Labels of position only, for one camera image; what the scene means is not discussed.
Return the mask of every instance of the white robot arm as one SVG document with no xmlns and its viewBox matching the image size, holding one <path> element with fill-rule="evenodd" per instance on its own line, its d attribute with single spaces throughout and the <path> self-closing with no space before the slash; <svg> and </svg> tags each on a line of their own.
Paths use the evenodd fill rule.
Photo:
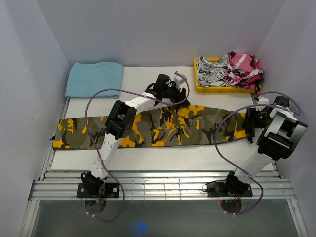
<svg viewBox="0 0 316 237">
<path fill-rule="evenodd" d="M 290 112 L 288 98 L 279 96 L 273 105 L 279 108 L 247 109 L 243 127 L 249 142 L 253 143 L 255 128 L 264 128 L 257 141 L 258 150 L 241 166 L 248 174 L 235 169 L 228 174 L 225 181 L 208 183 L 209 197 L 251 197 L 251 177 L 255 177 L 268 164 L 281 158 L 287 159 L 292 154 L 307 125 L 299 122 Z"/>
<path fill-rule="evenodd" d="M 162 99 L 170 99 L 172 103 L 179 103 L 182 101 L 177 106 L 189 105 L 189 102 L 186 99 L 185 88 L 180 90 L 180 85 L 186 80 L 184 75 L 181 76 L 182 77 L 177 74 L 174 77 L 174 80 L 171 81 L 169 76 L 160 74 L 156 83 L 147 87 L 143 93 L 144 97 L 137 97 L 126 102 L 117 100 L 114 103 L 105 122 L 106 131 L 100 149 L 101 158 L 98 157 L 95 160 L 93 167 L 87 173 L 81 174 L 81 180 L 84 186 L 83 190 L 85 190 L 85 193 L 89 193 L 94 197 L 99 196 L 99 194 L 103 192 L 103 180 L 107 178 L 108 173 L 104 170 L 101 159 L 104 165 L 108 166 L 113 159 L 118 146 L 132 130 L 135 116 L 158 104 L 157 101 L 150 99 L 149 97 L 155 97 L 160 101 Z"/>
</svg>

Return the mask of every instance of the camouflage pants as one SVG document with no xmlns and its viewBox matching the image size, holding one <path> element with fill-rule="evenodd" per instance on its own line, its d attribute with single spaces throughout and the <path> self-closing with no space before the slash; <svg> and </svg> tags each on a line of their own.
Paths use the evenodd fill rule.
<svg viewBox="0 0 316 237">
<path fill-rule="evenodd" d="M 167 106 L 144 111 L 136 115 L 133 130 L 119 148 L 213 144 L 219 123 L 229 113 L 223 109 L 196 105 L 178 109 Z M 246 137 L 242 128 L 244 116 L 244 113 L 237 113 L 227 120 L 218 134 L 219 143 Z M 88 118 L 88 126 L 98 147 L 104 140 L 106 119 L 107 116 Z M 93 149 L 84 118 L 60 120 L 53 148 Z"/>
</svg>

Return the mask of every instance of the patterned cloth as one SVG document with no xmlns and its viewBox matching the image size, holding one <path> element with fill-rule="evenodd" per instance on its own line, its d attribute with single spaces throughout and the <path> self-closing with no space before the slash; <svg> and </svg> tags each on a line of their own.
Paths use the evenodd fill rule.
<svg viewBox="0 0 316 237">
<path fill-rule="evenodd" d="M 245 53 L 228 53 L 225 80 L 230 86 L 254 89 L 256 82 L 263 80 L 263 71 L 258 59 Z"/>
<path fill-rule="evenodd" d="M 170 106 L 136 115 L 132 131 L 119 148 L 169 147 L 208 145 L 214 143 L 214 134 L 219 123 L 230 112 L 206 106 L 190 105 L 179 109 Z M 218 134 L 218 142 L 230 142 L 246 137 L 242 128 L 245 113 L 233 115 Z M 107 116 L 89 117 L 88 126 L 100 148 L 104 140 Z M 59 121 L 55 149 L 94 149 L 87 133 L 84 118 L 69 118 Z"/>
<path fill-rule="evenodd" d="M 258 59 L 249 54 L 229 52 L 213 63 L 204 57 L 196 61 L 197 79 L 201 86 L 232 86 L 254 89 L 263 80 Z"/>
</svg>

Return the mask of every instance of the light blue cloth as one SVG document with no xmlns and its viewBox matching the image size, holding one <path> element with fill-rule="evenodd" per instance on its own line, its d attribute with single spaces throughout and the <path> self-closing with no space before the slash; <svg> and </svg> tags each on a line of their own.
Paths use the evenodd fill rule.
<svg viewBox="0 0 316 237">
<path fill-rule="evenodd" d="M 119 63 L 100 62 L 82 64 L 76 62 L 68 76 L 66 97 L 89 98 L 96 92 L 116 88 L 122 89 L 124 67 Z M 97 97 L 118 98 L 120 91 L 105 91 Z"/>
</svg>

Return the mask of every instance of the yellow basket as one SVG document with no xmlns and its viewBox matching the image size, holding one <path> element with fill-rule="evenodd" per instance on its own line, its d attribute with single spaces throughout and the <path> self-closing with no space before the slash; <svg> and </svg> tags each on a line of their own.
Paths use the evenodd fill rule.
<svg viewBox="0 0 316 237">
<path fill-rule="evenodd" d="M 220 58 L 208 58 L 211 62 L 215 63 Z M 255 89 L 241 89 L 231 86 L 211 86 L 211 87 L 202 87 L 198 83 L 198 70 L 197 70 L 197 58 L 194 59 L 194 73 L 196 78 L 196 88 L 198 93 L 254 93 Z"/>
</svg>

